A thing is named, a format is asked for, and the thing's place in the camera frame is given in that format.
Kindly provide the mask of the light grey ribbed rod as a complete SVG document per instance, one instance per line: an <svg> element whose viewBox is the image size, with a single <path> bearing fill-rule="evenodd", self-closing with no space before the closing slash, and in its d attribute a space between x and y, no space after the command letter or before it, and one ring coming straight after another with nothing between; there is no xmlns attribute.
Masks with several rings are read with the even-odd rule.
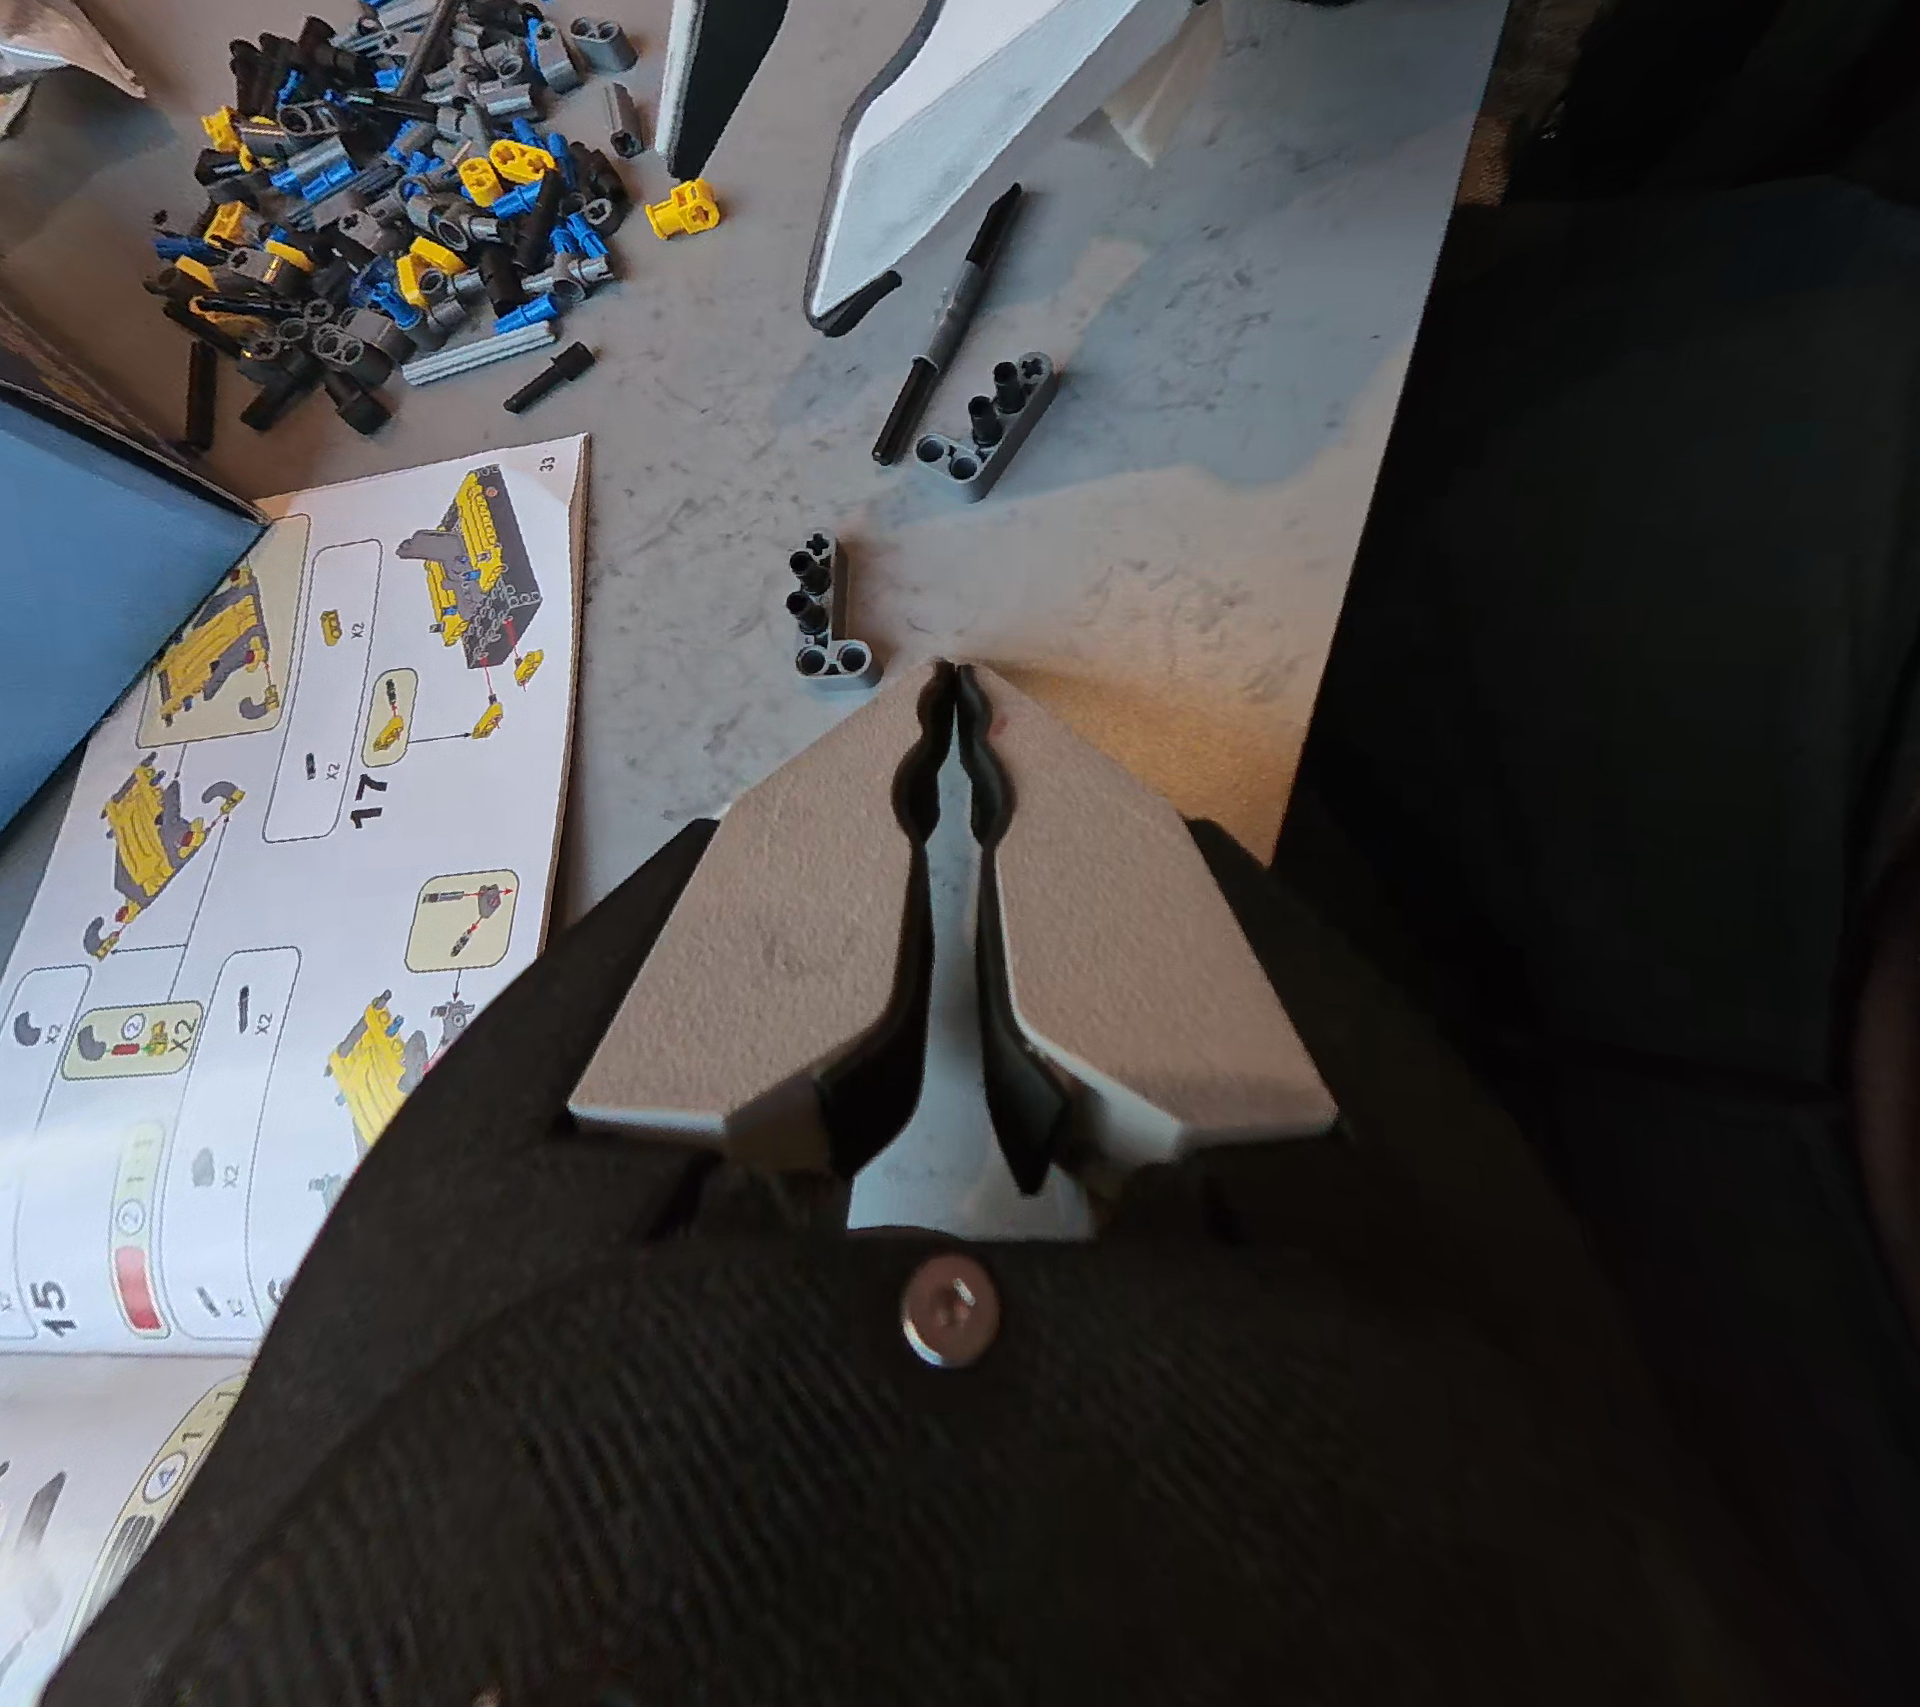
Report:
<svg viewBox="0 0 1920 1707"><path fill-rule="evenodd" d="M411 358L405 358L398 374L420 390L420 388L437 388L437 381L451 381L451 374L471 374L471 372L491 372L506 358L543 356L553 346L559 346L559 327L531 323L531 327L489 331L489 339L471 339L471 346L451 346L451 350L437 350L437 356L411 356Z"/></svg>

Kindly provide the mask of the dark grey axle connector sleeve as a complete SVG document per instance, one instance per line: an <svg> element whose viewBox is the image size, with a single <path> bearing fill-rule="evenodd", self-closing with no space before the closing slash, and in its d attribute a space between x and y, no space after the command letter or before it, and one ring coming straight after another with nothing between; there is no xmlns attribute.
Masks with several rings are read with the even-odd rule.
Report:
<svg viewBox="0 0 1920 1707"><path fill-rule="evenodd" d="M964 261L961 261L956 284L945 293L945 308L937 308L937 316L935 316L935 339L929 339L929 350L925 350L925 358L935 363L935 374L945 374L945 372L956 363L956 350L961 350L961 339L971 331L971 316L976 316L976 308L981 308L981 298L988 298L988 277L993 277L993 268L1000 268L1000 253L1005 253L1005 240L1007 240L1007 233L1014 233L1014 218L1020 218L1020 204L1026 204L1026 188L1020 188L1020 183L1007 183L1007 188L988 204L988 215L981 215L981 226L976 226L976 239L971 239L971 246L964 246Z"/></svg>

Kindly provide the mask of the pile of small building pieces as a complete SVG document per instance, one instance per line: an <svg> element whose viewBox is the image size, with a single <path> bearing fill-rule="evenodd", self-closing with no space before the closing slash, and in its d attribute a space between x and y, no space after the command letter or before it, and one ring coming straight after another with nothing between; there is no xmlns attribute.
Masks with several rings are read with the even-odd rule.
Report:
<svg viewBox="0 0 1920 1707"><path fill-rule="evenodd" d="M229 41L189 226L158 215L147 293L189 339L185 456L214 448L221 374L248 430L308 399L392 422L411 356L568 316L618 277L633 215L553 0L356 0L295 37Z"/></svg>

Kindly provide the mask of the blue cardboard box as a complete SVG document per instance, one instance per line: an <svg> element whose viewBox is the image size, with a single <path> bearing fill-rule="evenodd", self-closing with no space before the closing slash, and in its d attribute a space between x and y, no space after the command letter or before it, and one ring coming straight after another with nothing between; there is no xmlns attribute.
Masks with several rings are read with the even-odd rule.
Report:
<svg viewBox="0 0 1920 1707"><path fill-rule="evenodd" d="M267 518L0 308L0 833L42 798Z"/></svg>

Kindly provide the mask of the person's black pants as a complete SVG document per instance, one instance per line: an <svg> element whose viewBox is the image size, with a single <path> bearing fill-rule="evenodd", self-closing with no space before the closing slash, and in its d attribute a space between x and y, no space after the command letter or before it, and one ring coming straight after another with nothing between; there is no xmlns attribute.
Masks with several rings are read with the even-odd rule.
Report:
<svg viewBox="0 0 1920 1707"><path fill-rule="evenodd" d="M1915 0L1605 0L1301 762L1833 1704L1915 1704L1915 260Z"/></svg>

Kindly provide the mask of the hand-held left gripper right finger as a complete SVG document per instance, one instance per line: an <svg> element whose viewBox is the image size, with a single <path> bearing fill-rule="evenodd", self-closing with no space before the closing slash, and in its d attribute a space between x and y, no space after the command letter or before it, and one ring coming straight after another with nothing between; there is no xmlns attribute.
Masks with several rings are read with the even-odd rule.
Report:
<svg viewBox="0 0 1920 1707"><path fill-rule="evenodd" d="M971 781L981 1092L1020 1190L1122 1187L1333 1127L1183 817L988 665L956 674Z"/></svg>

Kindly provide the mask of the grey L-shaped beam with pins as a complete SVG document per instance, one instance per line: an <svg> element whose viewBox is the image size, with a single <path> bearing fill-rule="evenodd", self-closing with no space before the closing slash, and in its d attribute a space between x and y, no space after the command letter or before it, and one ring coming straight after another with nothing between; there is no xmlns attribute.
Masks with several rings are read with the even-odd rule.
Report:
<svg viewBox="0 0 1920 1707"><path fill-rule="evenodd" d="M850 557L830 532L802 532L791 547L792 674L815 694L854 694L881 680L881 655L850 626Z"/></svg>
<svg viewBox="0 0 1920 1707"><path fill-rule="evenodd" d="M993 390L964 401L964 422L956 436L925 430L912 443L912 474L935 479L956 500L988 500L1055 390L1062 374L1052 356L1034 350L1000 358Z"/></svg>

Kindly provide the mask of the open instruction booklet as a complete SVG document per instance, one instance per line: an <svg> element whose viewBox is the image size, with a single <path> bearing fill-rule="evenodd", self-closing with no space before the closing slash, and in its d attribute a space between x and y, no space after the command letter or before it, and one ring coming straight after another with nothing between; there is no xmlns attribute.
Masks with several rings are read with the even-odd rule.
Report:
<svg viewBox="0 0 1920 1707"><path fill-rule="evenodd" d="M185 1506L377 1134L549 933L583 443L267 518L92 737L7 962L7 1704Z"/></svg>

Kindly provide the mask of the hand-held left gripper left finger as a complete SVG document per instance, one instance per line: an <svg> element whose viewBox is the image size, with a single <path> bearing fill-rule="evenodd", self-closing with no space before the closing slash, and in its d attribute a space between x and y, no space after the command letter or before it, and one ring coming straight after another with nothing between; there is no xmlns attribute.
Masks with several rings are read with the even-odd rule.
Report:
<svg viewBox="0 0 1920 1707"><path fill-rule="evenodd" d="M841 1180L894 1143L925 1096L947 737L956 665L912 665L719 817L573 1120Z"/></svg>

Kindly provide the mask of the silver crumpled bag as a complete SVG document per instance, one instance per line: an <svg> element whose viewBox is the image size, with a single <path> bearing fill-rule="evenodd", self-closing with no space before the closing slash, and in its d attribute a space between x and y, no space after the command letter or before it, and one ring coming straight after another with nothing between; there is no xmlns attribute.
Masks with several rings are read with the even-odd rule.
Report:
<svg viewBox="0 0 1920 1707"><path fill-rule="evenodd" d="M0 0L0 136L24 125L32 84L78 71L121 99L147 102L151 93L100 37L78 0Z"/></svg>

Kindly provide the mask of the grey stone-look desk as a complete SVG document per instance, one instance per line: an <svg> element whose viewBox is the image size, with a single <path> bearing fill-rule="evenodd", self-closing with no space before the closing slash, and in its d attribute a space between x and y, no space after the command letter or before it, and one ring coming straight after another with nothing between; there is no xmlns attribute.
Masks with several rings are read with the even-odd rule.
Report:
<svg viewBox="0 0 1920 1707"><path fill-rule="evenodd" d="M7 140L7 301L175 422L189 339L140 293L151 215L189 215L229 37L346 11L86 6L151 99L40 84ZM672 0L568 6L633 32L652 99ZM779 621L781 547L815 525L850 541L887 665L1000 665L1183 817L1279 856L1509 0L1223 0L1223 61L1158 163L1108 127L1020 163L1014 240L929 421L1014 350L1052 350L1062 399L981 505L868 462L964 226L841 346L798 316L841 106L919 6L792 0L709 163L719 239L652 240L633 215L624 284L582 327L593 372L563 399L507 421L527 372L480 372L377 443L329 401L214 436L235 495L590 436L559 925L854 710L798 690Z"/></svg>

